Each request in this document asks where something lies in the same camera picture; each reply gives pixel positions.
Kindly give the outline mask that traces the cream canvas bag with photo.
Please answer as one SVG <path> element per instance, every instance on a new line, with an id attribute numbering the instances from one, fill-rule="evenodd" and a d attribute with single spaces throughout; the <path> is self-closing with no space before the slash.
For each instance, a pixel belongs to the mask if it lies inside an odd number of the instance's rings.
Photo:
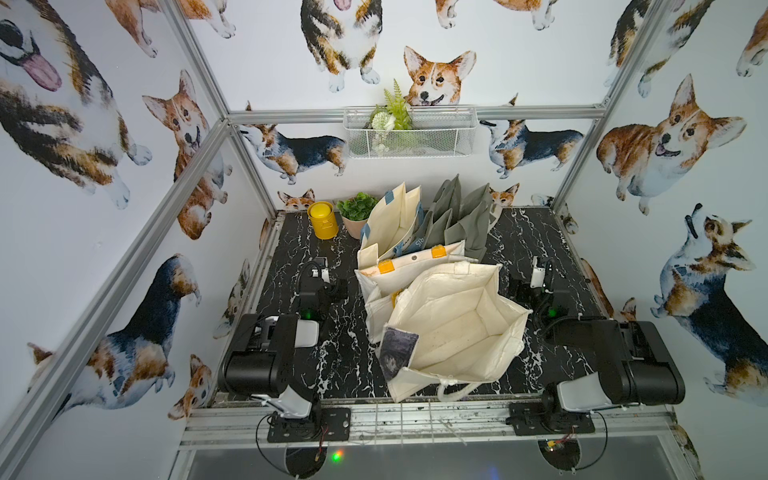
<path id="1" fill-rule="evenodd" d="M 499 293 L 501 266 L 445 263 L 395 298 L 378 358 L 390 397 L 435 385 L 442 402 L 500 379 L 524 349 L 532 310 Z"/>

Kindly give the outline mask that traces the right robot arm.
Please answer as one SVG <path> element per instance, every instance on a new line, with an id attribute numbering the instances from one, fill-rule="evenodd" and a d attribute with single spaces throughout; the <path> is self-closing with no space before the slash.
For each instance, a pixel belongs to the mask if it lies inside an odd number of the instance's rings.
<path id="1" fill-rule="evenodd" d="M 546 413 L 583 414 L 629 406 L 677 405 L 686 386 L 656 326 L 610 317 L 571 313 L 555 304 L 549 260 L 534 258 L 527 277 L 511 275 L 508 294 L 532 310 L 538 339 L 555 347 L 587 351 L 593 372 L 545 387 Z"/>

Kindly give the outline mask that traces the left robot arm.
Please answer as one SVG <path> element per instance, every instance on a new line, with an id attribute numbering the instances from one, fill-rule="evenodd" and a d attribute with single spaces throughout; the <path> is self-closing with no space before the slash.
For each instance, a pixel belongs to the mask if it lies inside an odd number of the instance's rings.
<path id="1" fill-rule="evenodd" d="M 331 280 L 328 261 L 314 257 L 301 268 L 296 304 L 286 313 L 241 316 L 219 367 L 218 388 L 256 398 L 288 421 L 317 421 L 320 401 L 298 381 L 297 352 L 320 345 L 332 304 L 347 297 L 347 282 Z"/>

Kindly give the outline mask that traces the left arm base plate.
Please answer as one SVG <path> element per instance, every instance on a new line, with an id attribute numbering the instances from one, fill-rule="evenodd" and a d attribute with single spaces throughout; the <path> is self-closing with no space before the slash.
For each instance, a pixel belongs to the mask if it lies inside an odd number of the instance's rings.
<path id="1" fill-rule="evenodd" d="M 350 427 L 349 408 L 321 408 L 303 419 L 276 417 L 270 422 L 267 440 L 269 443 L 347 441 Z"/>

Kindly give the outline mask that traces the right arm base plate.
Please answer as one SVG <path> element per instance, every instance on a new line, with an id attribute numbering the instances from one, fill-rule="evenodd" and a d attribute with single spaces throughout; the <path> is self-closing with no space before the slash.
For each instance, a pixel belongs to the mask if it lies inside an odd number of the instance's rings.
<path id="1" fill-rule="evenodd" d="M 506 424 L 517 436 L 591 434 L 596 431 L 588 413 L 557 410 L 540 402 L 510 403 Z"/>

